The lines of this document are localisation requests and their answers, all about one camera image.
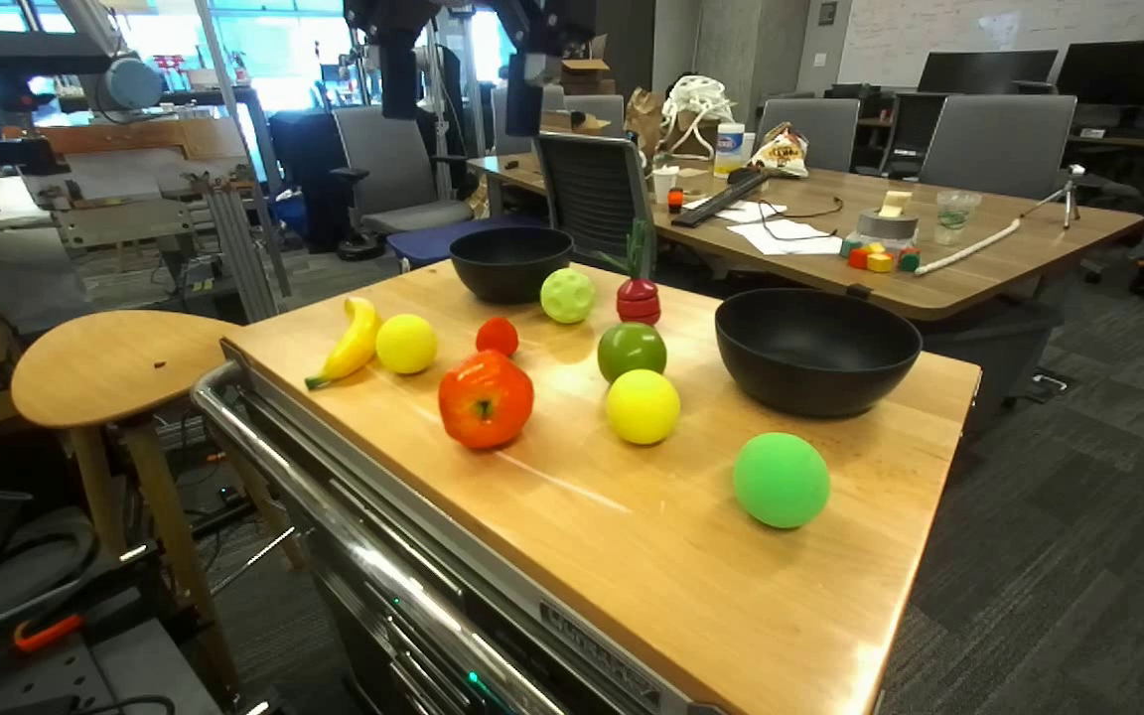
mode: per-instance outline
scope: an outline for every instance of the bottle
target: bottle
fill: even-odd
[[[741,122],[720,122],[713,177],[725,177],[741,163],[745,163]]]

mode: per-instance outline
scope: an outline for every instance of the red tomato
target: red tomato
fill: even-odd
[[[533,379],[503,354],[480,350],[442,379],[443,432],[470,450],[501,450],[533,416]]]
[[[478,350],[498,350],[503,356],[516,356],[521,350],[521,330],[509,320],[509,316],[487,316],[480,330],[478,330]]]
[[[618,320],[646,320],[646,324],[655,324],[655,320],[659,320],[659,286],[646,283],[646,277],[629,277],[629,283],[618,283],[618,290],[617,290],[617,316],[618,316]]]

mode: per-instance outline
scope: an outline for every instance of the green ball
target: green ball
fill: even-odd
[[[736,500],[766,527],[811,524],[831,497],[823,453],[794,432],[752,437],[729,474]]]

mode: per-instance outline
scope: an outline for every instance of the black bowl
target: black bowl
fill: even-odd
[[[447,256],[480,302],[536,302],[541,283],[568,267],[572,240],[546,226],[501,226],[458,240]]]
[[[876,404],[923,354],[912,320],[863,297],[766,286],[713,310],[736,387],[778,412],[854,416]]]

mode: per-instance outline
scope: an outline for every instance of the monitor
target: monitor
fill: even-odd
[[[1002,94],[1047,85],[1058,50],[930,50],[919,93]]]
[[[1058,93],[1079,102],[1144,107],[1144,44],[1068,44]]]

